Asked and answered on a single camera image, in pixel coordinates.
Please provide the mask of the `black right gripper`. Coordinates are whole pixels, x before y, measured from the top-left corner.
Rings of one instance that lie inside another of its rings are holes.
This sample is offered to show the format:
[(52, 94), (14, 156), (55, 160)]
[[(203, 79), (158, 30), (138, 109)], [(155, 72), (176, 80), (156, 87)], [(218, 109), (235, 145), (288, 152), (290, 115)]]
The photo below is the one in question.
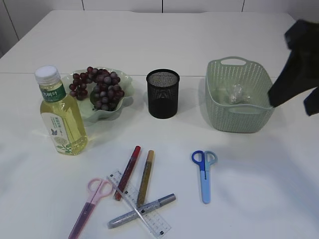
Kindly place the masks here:
[(278, 107), (312, 89), (304, 99), (306, 114), (319, 113), (319, 23), (297, 20), (284, 34), (291, 51), (279, 77), (268, 91), (270, 105)]

